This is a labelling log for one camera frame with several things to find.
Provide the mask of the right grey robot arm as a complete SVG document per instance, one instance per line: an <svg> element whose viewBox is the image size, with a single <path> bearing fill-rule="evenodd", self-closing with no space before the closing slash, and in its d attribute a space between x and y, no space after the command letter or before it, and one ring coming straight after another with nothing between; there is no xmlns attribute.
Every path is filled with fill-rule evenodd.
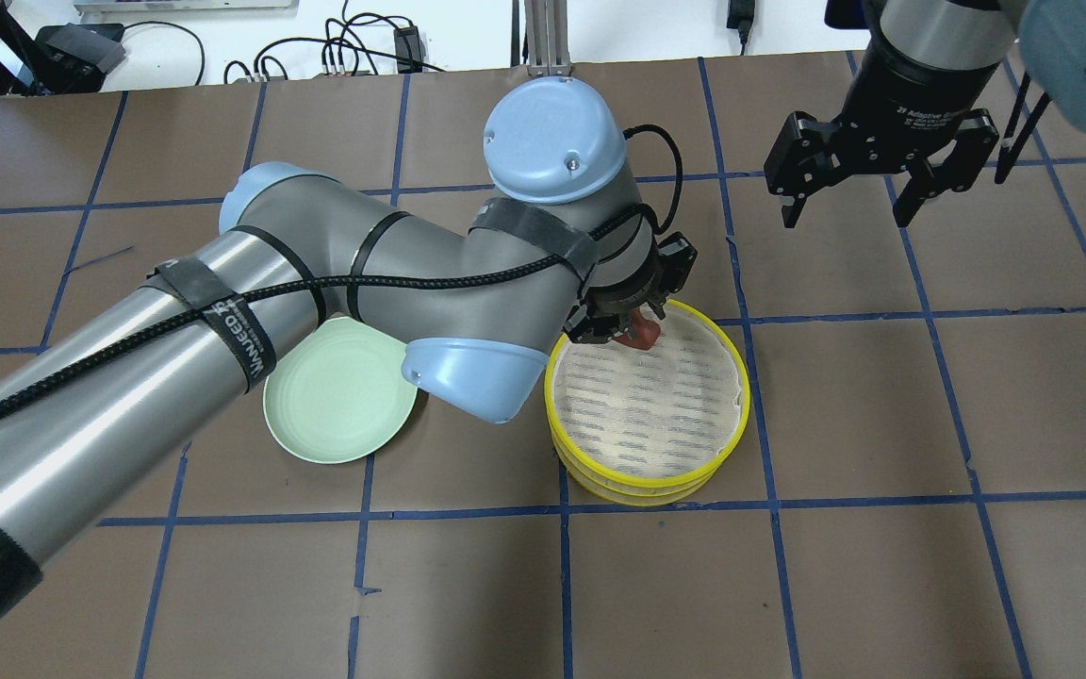
<svg viewBox="0 0 1086 679"><path fill-rule="evenodd" d="M908 176L899 227L969 190L990 158L1003 183L1051 105L1086 134L1086 1L831 1L824 22L869 45L839 113L790 113L768 152L787 228L856 175Z"/></svg>

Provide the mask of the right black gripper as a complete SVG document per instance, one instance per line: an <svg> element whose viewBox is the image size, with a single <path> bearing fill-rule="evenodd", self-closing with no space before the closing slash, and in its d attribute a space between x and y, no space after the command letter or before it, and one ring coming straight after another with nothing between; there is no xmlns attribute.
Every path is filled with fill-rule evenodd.
<svg viewBox="0 0 1086 679"><path fill-rule="evenodd" d="M797 227L820 189L856 175L909 174L892 206L900 229L944 190L969 190L998 137L977 106L995 70L936 68L872 39L839 112L793 111L768 152L765 181L781 197L783 227Z"/></svg>

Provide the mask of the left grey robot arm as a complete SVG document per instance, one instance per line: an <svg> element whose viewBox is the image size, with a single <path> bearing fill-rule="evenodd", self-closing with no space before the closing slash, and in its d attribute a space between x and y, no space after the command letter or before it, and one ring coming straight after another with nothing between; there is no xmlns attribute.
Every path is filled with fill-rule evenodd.
<svg viewBox="0 0 1086 679"><path fill-rule="evenodd" d="M639 197L598 91L539 77L488 116L495 186L466 235L281 162L239 177L219 237L0 382L0 620L168 452L332 315L406 344L406 382L512 422L561 335L664 315L697 249Z"/></svg>

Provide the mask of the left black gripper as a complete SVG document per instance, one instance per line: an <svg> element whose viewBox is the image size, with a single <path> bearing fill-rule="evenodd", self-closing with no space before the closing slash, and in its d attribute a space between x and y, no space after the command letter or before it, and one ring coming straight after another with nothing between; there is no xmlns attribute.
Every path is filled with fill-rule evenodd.
<svg viewBox="0 0 1086 679"><path fill-rule="evenodd" d="M668 296L684 288L698 257L698 250L683 232L671 232L651 249L636 271L621 282L594 285L570 310L561 331L570 342L604 344L617 337L636 336L631 314L642 306L662 319Z"/></svg>

